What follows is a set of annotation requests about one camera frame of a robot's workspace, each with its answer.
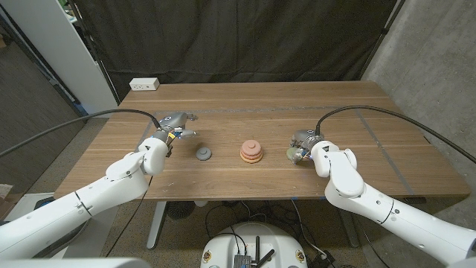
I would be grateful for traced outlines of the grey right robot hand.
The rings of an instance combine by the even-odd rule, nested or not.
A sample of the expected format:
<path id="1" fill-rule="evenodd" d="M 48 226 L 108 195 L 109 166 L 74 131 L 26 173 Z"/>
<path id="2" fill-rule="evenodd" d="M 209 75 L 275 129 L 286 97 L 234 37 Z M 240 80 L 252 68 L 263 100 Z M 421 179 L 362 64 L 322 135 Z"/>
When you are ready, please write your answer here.
<path id="1" fill-rule="evenodd" d="M 317 135 L 314 130 L 297 130 L 291 137 L 286 156 L 295 165 L 303 159 L 308 159 L 311 149 L 323 140 L 324 137 Z"/>

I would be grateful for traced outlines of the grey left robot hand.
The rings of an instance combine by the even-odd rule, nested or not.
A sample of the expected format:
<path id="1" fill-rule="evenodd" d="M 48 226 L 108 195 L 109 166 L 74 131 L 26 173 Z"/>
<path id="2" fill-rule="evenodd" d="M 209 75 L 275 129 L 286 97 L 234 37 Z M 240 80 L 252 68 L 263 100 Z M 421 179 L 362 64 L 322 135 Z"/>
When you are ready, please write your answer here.
<path id="1" fill-rule="evenodd" d="M 197 132 L 186 128 L 188 121 L 195 121 L 198 117 L 191 113 L 176 112 L 168 115 L 159 121 L 161 125 L 153 136 L 170 144 L 176 138 L 191 138 L 197 136 Z"/>

